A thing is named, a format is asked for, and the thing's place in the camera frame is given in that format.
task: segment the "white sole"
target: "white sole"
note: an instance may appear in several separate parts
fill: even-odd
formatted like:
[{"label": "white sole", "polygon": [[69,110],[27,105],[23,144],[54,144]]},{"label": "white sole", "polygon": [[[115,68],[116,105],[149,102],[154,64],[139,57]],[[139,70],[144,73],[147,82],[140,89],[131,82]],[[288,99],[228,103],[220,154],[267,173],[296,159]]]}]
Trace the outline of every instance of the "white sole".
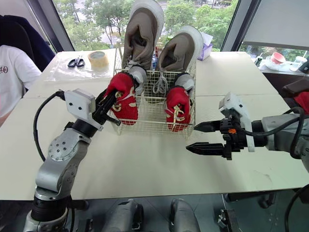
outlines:
[{"label": "white sole", "polygon": [[161,8],[161,6],[159,5],[159,3],[157,3],[155,0],[135,0],[135,2],[132,5],[131,11],[130,11],[130,17],[129,17],[129,21],[132,17],[132,15],[134,14],[134,12],[139,9],[139,8],[146,8],[148,10],[150,10],[158,23],[158,31],[156,34],[156,38],[154,41],[154,46],[156,46],[156,43],[158,42],[158,39],[162,33],[163,30],[163,25],[164,25],[164,12]]},{"label": "white sole", "polygon": [[203,49],[203,46],[204,46],[204,40],[203,40],[202,34],[196,28],[194,28],[192,26],[184,26],[184,27],[182,27],[177,32],[177,34],[180,34],[180,33],[187,33],[187,34],[189,34],[192,37],[193,41],[194,41],[194,53],[193,53],[193,56],[192,56],[192,58],[190,60],[189,65],[188,65],[188,67],[186,69],[186,72],[187,72],[192,67],[194,62],[197,60],[198,56],[200,55],[200,53],[201,53],[201,51]]}]

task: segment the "wire basket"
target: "wire basket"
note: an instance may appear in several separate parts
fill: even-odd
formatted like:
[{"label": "wire basket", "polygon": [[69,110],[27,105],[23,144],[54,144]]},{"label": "wire basket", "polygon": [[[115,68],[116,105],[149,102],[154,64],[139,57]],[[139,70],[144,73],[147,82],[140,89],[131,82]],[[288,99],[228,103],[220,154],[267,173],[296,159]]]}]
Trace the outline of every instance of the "wire basket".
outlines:
[{"label": "wire basket", "polygon": [[[115,54],[114,75],[118,72],[124,71],[122,69],[122,53],[123,48],[117,48]],[[188,72],[191,77],[196,80],[196,64],[192,65]],[[157,82],[159,71],[147,71],[147,81],[144,84],[143,92],[140,96],[136,96],[138,107],[138,120],[131,120],[126,118],[119,118],[121,121],[126,121],[127,124],[122,123],[120,126],[113,124],[115,131],[120,135],[125,131],[138,131],[142,133],[152,134],[170,134],[177,137],[188,138],[195,125],[195,89],[190,96],[190,123],[167,123],[166,122],[166,95],[154,94],[153,85]],[[174,85],[175,77],[180,72],[164,72],[163,75],[167,80],[168,89]],[[114,113],[110,111],[110,116],[115,117]],[[181,128],[178,132],[172,132],[170,128]]]}]

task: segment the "plastic bag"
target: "plastic bag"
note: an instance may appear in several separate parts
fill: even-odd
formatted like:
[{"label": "plastic bag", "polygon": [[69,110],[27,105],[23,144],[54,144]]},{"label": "plastic bag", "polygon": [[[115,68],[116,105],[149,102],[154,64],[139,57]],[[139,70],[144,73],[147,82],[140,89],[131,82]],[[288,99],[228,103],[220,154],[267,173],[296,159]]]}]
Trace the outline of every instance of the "plastic bag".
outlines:
[{"label": "plastic bag", "polygon": [[[95,71],[91,69],[91,63],[88,59],[88,54],[91,52],[92,51],[57,53],[56,65],[51,68],[50,75],[47,76],[45,81],[77,81],[112,78],[115,50],[103,50],[109,60],[109,64],[102,71]],[[85,66],[80,68],[76,66],[74,68],[69,68],[68,63],[78,56],[81,56],[81,58],[84,60]]]}]

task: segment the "packing tape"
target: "packing tape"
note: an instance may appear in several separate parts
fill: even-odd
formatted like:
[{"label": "packing tape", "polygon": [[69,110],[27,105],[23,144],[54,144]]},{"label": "packing tape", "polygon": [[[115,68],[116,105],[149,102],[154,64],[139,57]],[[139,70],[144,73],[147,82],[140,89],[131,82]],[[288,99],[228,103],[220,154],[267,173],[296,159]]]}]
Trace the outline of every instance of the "packing tape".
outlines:
[{"label": "packing tape", "polygon": [[101,71],[109,64],[107,55],[102,51],[88,54],[88,59],[91,63],[91,69],[95,71]]}]

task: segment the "scissors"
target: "scissors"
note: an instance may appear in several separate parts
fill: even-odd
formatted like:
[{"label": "scissors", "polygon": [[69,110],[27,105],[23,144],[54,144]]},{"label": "scissors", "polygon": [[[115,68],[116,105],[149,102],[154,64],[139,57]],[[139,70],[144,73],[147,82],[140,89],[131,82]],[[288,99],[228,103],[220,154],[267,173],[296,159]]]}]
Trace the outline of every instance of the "scissors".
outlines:
[{"label": "scissors", "polygon": [[69,68],[74,68],[75,66],[78,68],[85,66],[85,62],[82,59],[82,56],[79,56],[78,58],[75,58],[68,63]]}]

